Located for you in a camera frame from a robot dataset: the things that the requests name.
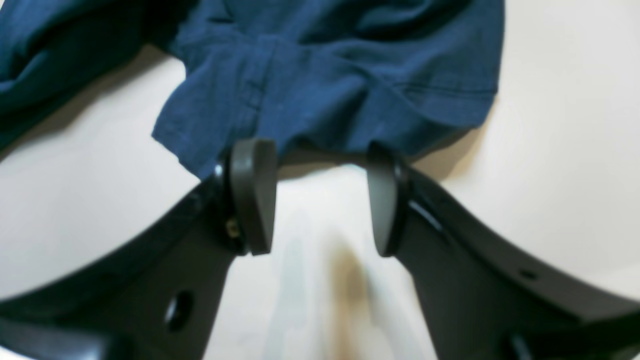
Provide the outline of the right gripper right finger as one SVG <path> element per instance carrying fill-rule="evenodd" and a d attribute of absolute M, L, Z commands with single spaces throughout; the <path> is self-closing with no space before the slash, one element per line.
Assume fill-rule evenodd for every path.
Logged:
<path fill-rule="evenodd" d="M 439 360 L 633 360 L 639 302 L 526 253 L 432 178 L 370 144 L 375 248 L 413 279 Z"/>

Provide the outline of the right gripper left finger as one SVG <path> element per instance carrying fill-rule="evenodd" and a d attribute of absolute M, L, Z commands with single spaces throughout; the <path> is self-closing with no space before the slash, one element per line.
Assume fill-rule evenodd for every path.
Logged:
<path fill-rule="evenodd" d="M 1 347 L 32 360 L 201 360 L 228 271 L 270 253 L 278 155 L 237 141 L 174 207 L 112 253 L 1 301 Z"/>

